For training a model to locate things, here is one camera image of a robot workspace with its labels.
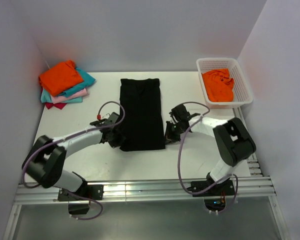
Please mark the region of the black t shirt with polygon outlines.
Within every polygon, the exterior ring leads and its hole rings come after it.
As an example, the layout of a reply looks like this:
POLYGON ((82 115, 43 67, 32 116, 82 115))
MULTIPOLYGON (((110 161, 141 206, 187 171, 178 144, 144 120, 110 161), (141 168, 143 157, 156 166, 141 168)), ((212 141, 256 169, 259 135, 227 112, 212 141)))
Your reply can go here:
POLYGON ((123 152, 165 149, 161 90, 158 78, 120 80, 119 101, 125 111, 120 130, 125 137, 123 152))

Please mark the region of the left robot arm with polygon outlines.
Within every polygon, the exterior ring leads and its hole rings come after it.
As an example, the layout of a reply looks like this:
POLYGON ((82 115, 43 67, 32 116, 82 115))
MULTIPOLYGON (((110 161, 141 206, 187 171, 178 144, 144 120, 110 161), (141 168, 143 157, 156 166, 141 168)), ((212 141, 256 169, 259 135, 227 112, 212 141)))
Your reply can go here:
POLYGON ((75 172, 64 170, 68 157, 89 146, 108 143, 112 148, 122 145, 125 138, 117 127, 90 126, 63 137, 43 135, 32 146, 22 164, 22 184, 27 188, 42 186, 62 188, 75 193, 87 184, 75 172))

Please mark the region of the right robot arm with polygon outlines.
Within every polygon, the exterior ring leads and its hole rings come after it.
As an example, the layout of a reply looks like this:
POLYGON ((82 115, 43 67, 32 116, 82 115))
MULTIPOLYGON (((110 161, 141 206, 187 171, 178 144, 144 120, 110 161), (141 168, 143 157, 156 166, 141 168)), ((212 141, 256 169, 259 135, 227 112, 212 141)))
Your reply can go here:
POLYGON ((220 185, 231 176, 237 165, 256 151, 256 144, 243 122, 234 117, 229 120, 191 115, 180 120, 166 122, 165 143, 179 142, 177 174, 181 184, 181 156, 185 138, 188 133, 199 133, 215 139, 220 159, 207 174, 211 185, 220 185))

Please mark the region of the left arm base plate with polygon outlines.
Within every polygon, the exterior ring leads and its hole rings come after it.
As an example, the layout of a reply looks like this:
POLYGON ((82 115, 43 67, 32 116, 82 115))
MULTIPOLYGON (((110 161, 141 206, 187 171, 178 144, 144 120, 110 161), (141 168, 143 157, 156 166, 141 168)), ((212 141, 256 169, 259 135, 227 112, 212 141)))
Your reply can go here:
POLYGON ((73 196, 69 194, 69 191, 66 189, 61 189, 58 193, 57 200, 59 202, 73 202, 73 201, 84 201, 84 198, 89 200, 102 200, 104 193, 104 186, 102 184, 88 184, 82 189, 77 190, 73 196))

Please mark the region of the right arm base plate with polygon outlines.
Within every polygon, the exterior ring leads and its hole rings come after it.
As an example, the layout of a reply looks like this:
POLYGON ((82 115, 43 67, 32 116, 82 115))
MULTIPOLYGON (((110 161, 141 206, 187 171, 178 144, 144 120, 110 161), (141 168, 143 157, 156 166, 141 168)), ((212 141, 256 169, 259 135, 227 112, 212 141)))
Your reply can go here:
POLYGON ((212 184, 210 180, 191 181, 187 190, 194 197, 227 197, 235 194, 236 188, 230 179, 210 187, 212 184))

